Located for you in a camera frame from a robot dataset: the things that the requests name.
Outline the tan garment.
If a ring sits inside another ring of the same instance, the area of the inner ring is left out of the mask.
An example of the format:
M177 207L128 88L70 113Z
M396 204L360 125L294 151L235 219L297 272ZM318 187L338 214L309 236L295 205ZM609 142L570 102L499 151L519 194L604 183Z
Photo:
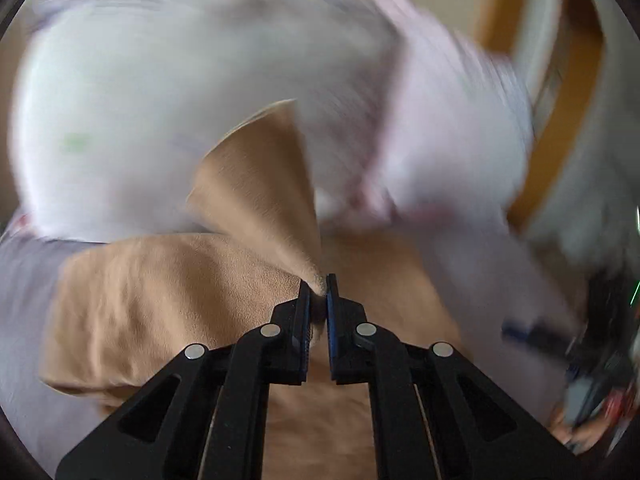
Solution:
M101 245L64 266L40 375L111 414L189 344L235 344L278 304L311 292L308 370L269 388L258 479L381 479L367 385L331 377L326 279L405 344L457 340L420 255L389 232L322 237L291 102L230 131L195 170L200 234Z

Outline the lavender bed sheet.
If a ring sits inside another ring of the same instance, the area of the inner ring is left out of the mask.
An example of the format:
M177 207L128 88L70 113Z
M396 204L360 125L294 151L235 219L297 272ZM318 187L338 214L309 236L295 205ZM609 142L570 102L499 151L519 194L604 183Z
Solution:
M88 246L35 236L17 210L1 235L1 408L47 474L102 422L93 400L39 378L41 341L64 261Z

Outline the pink floral right pillow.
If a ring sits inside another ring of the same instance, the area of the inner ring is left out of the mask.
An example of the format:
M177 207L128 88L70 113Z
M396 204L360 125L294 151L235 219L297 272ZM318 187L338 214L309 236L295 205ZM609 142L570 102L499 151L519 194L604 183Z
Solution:
M506 226L534 140L513 65L411 0L373 0L399 52L373 155L342 196L319 192L324 224L357 229L437 216Z

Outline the white floral left pillow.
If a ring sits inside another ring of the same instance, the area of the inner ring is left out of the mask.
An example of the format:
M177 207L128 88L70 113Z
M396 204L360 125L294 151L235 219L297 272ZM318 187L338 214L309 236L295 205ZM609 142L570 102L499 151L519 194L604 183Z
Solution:
M373 154L398 44L370 0L53 0L15 84L22 209L61 240L193 232L200 160L245 118L294 100L329 220Z

